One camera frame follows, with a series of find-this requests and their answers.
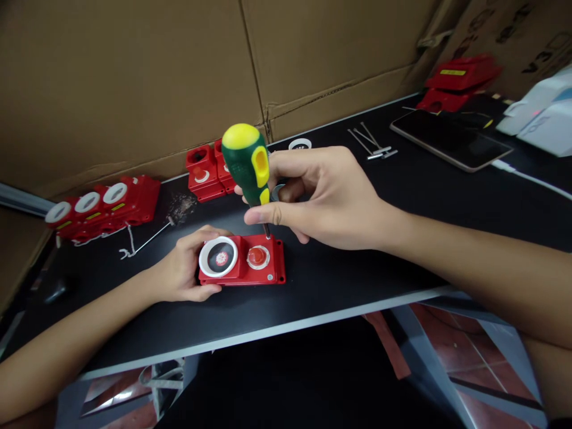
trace white device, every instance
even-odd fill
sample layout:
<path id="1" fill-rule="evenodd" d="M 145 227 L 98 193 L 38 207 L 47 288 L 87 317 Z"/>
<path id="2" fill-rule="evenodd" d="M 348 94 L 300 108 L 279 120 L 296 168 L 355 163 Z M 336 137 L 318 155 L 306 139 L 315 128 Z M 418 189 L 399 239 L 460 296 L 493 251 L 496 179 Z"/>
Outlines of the white device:
<path id="1" fill-rule="evenodd" d="M 572 66 L 534 85 L 505 116 L 498 131 L 558 157 L 572 155 Z"/>

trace smartphone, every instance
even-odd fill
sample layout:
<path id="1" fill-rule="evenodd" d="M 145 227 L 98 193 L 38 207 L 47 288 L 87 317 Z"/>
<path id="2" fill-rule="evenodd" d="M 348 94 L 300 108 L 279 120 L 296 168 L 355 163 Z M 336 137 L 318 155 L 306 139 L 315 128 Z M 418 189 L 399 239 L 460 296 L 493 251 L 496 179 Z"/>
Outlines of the smartphone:
<path id="1" fill-rule="evenodd" d="M 389 128 L 469 173 L 512 152 L 507 145 L 425 110 L 402 116 Z"/>

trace charging cable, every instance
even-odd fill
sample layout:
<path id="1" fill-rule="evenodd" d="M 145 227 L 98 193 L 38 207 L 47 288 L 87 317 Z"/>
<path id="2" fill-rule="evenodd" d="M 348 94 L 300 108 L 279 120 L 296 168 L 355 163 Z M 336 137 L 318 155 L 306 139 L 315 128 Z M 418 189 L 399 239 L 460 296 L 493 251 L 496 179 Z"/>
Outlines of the charging cable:
<path id="1" fill-rule="evenodd" d="M 520 171 L 518 171 L 516 168 L 512 167 L 510 164 L 505 163 L 504 161 L 501 160 L 495 160 L 492 162 L 492 164 L 494 167 L 497 167 L 499 170 L 504 170 L 506 172 L 515 174 L 517 176 L 522 177 L 523 179 L 527 179 L 530 180 L 531 182 L 534 182 L 536 184 L 539 184 L 541 186 L 544 186 L 545 188 L 550 189 L 551 191 L 557 192 L 560 195 L 562 195 L 565 198 L 568 198 L 570 201 L 572 201 L 572 195 L 569 194 L 566 191 L 563 191 L 562 189 L 557 188 L 556 186 L 552 186 L 551 184 L 547 184 L 546 182 L 543 182 L 541 180 L 538 180 L 537 178 L 534 178 L 532 176 L 526 175 L 524 173 L 521 173 Z"/>

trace left hand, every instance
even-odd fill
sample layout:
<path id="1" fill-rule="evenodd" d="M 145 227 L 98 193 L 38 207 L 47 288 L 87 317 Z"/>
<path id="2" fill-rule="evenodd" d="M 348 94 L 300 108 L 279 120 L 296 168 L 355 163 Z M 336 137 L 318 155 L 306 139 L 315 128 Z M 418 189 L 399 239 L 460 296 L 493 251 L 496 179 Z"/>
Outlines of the left hand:
<path id="1" fill-rule="evenodd" d="M 222 290 L 217 284 L 197 285 L 198 253 L 205 241 L 221 235 L 233 235 L 225 229 L 205 225 L 191 235 L 177 240 L 171 252 L 154 266 L 146 270 L 146 282 L 154 294 L 155 301 L 206 301 Z"/>

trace black table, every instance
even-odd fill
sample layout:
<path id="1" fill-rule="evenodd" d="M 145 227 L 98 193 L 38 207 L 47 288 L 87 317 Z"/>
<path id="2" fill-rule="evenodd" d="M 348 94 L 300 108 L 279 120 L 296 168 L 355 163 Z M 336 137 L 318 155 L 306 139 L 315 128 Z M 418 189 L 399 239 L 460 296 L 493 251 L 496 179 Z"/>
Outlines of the black table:
<path id="1" fill-rule="evenodd" d="M 308 138 L 314 147 L 348 146 L 380 197 L 409 212 L 572 251 L 572 204 L 562 196 L 493 167 L 465 173 L 393 133 L 388 128 L 390 122 L 408 112 L 402 106 L 414 107 L 418 100 L 419 96 L 405 98 L 296 138 Z M 484 97 L 473 104 L 495 115 L 506 107 Z M 399 153 L 387 160 L 366 161 L 365 150 L 347 132 L 362 121 L 378 142 L 391 145 Z M 505 160 L 518 170 L 572 192 L 572 157 L 555 158 L 494 130 L 487 133 L 515 148 Z M 277 142 L 269 149 L 286 149 L 292 140 Z M 155 220 L 133 229 L 135 246 L 158 231 L 167 215 L 179 223 L 167 228 L 135 257 L 120 260 L 118 249 L 129 248 L 127 231 L 84 247 L 62 246 L 4 358 L 72 311 L 159 261 L 179 237 L 206 223 L 238 235 L 262 233 L 260 225 L 244 224 L 245 206 L 239 196 L 196 204 L 187 181 L 183 176 L 162 185 Z M 452 290 L 432 273 L 387 254 L 341 251 L 316 241 L 301 245 L 287 228 L 271 227 L 271 231 L 284 240 L 285 285 L 226 288 L 205 303 L 156 304 L 118 332 L 90 361 L 82 378 L 408 304 Z M 63 275 L 78 277 L 78 288 L 60 302 L 43 304 Z"/>

